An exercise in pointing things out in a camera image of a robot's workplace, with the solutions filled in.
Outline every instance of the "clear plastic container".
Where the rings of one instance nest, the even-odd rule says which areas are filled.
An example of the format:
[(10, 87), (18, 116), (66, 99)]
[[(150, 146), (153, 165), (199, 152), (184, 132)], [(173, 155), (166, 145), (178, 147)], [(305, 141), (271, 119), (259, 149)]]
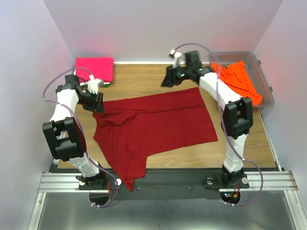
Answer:
[(253, 82), (254, 87), (262, 96), (262, 103), (255, 105), (254, 107), (262, 108), (268, 105), (274, 104), (274, 98), (272, 95), (272, 88), (268, 86), (267, 81), (263, 75), (260, 67), (260, 61), (252, 52), (215, 52), (208, 55), (210, 63), (215, 62), (214, 56), (223, 67), (227, 67), (233, 63), (243, 61), (245, 63), (245, 69), (249, 75), (250, 80)]

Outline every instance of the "red t-shirt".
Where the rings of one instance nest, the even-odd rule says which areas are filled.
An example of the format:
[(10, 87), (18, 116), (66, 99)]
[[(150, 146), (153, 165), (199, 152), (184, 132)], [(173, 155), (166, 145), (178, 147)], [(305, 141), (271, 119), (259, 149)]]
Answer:
[(93, 113), (94, 139), (130, 191), (145, 176), (147, 156), (218, 140), (198, 87), (108, 101), (104, 108)]

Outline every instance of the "bolt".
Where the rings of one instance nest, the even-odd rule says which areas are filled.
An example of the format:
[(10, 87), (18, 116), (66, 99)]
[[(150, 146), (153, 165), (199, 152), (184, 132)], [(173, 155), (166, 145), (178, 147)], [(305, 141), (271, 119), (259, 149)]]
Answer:
[(207, 178), (207, 184), (208, 184), (208, 185), (212, 185), (212, 184), (213, 184), (213, 179), (210, 178), (210, 177), (208, 177), (208, 178)]
[(243, 184), (248, 184), (248, 178), (243, 177), (243, 178), (242, 178), (242, 183), (243, 183)]

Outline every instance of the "wooden table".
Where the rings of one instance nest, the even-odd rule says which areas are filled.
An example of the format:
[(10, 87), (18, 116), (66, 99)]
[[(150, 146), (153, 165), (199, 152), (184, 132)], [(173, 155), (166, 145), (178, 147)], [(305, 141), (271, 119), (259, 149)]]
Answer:
[[(116, 65), (115, 80), (108, 88), (101, 88), (104, 101), (147, 96), (163, 92), (172, 92), (195, 87), (192, 81), (184, 81), (173, 88), (162, 88), (160, 84), (165, 77), (166, 65)], [(201, 95), (213, 121), (218, 136), (217, 142), (204, 143), (162, 152), (147, 158), (147, 168), (221, 168), (225, 159), (226, 140), (221, 129), (221, 119), (217, 102), (203, 89)], [(85, 134), (90, 156), (104, 168), (110, 168), (93, 136), (96, 121), (92, 112), (77, 106), (79, 117)], [(253, 112), (254, 125), (246, 140), (244, 157), (252, 160), (260, 167), (275, 167), (275, 162), (265, 134), (258, 110)], [(73, 168), (68, 162), (59, 162), (59, 168)]]

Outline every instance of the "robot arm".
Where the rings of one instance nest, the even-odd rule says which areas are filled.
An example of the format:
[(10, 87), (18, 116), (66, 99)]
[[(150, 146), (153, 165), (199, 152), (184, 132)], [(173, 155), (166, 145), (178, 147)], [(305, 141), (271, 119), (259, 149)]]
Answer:
[(104, 186), (105, 174), (90, 161), (84, 135), (70, 111), (61, 104), (72, 112), (77, 104), (82, 104), (86, 110), (103, 113), (103, 94), (98, 92), (95, 81), (89, 82), (86, 91), (80, 87), (79, 78), (75, 75), (65, 76), (65, 82), (56, 89), (59, 104), (50, 121), (43, 124), (43, 132), (52, 156), (73, 164), (82, 173), (81, 181), (97, 189), (99, 185)]
[[(209, 67), (202, 67), (197, 51), (181, 54), (172, 50), (170, 56), (174, 58), (174, 62), (173, 65), (166, 67), (166, 77), (161, 85), (163, 87), (173, 87), (179, 85), (183, 80), (190, 79), (217, 101), (216, 84), (218, 83), (226, 134), (231, 145), (243, 158), (245, 140), (249, 133), (249, 128), (253, 125), (251, 99), (242, 98), (218, 79), (217, 74)], [(179, 64), (181, 59), (185, 60), (186, 66), (183, 67)], [(222, 181), (225, 185), (232, 184), (244, 177), (243, 162), (228, 142), (222, 171)]]

